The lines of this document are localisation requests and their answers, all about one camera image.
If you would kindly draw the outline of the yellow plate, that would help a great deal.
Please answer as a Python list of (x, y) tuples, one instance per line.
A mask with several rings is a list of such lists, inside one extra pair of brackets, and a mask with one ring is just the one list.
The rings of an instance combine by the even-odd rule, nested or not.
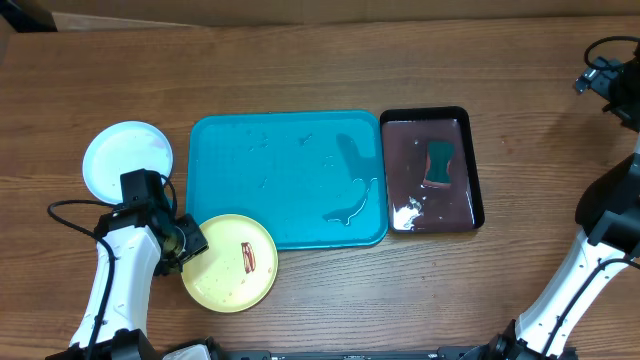
[(271, 290), (278, 252), (268, 231), (236, 214), (213, 217), (200, 225), (208, 249), (190, 260), (182, 280), (203, 307), (235, 313), (259, 303)]

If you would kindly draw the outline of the green scrub sponge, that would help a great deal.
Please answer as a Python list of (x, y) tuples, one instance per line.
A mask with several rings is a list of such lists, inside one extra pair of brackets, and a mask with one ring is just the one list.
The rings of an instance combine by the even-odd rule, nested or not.
[(455, 153), (449, 142), (435, 141), (427, 146), (427, 164), (424, 183), (433, 187), (448, 187), (451, 184), (449, 167)]

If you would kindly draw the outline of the light blue plate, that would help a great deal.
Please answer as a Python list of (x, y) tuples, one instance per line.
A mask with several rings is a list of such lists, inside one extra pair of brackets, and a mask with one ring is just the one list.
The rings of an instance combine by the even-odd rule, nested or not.
[(156, 171), (166, 177), (173, 169), (173, 150), (156, 127), (125, 121), (100, 132), (89, 144), (82, 162), (88, 190), (100, 201), (123, 201), (120, 176), (135, 170)]

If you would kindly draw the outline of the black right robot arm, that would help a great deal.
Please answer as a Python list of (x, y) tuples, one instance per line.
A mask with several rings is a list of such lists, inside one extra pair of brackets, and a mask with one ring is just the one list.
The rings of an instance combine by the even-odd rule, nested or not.
[[(632, 59), (591, 61), (596, 47), (618, 41), (635, 43)], [(583, 193), (575, 240), (536, 301), (503, 333), (457, 359), (579, 359), (575, 348), (566, 347), (573, 328), (617, 274), (639, 270), (639, 37), (599, 39), (585, 49), (583, 60), (587, 68), (576, 91), (592, 90), (607, 101), (602, 112), (637, 134), (634, 150)]]

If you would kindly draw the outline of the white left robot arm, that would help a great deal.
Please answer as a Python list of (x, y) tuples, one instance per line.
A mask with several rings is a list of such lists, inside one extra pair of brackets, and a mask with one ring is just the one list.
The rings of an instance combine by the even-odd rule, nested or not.
[[(146, 335), (154, 277), (179, 274), (205, 252), (208, 243), (193, 217), (177, 215), (177, 198), (168, 199), (169, 178), (139, 169), (120, 176), (123, 201), (63, 200), (48, 215), (92, 238), (97, 269), (80, 326), (69, 347), (54, 359), (160, 359)], [(63, 205), (98, 205), (110, 211), (90, 231), (55, 213)]]

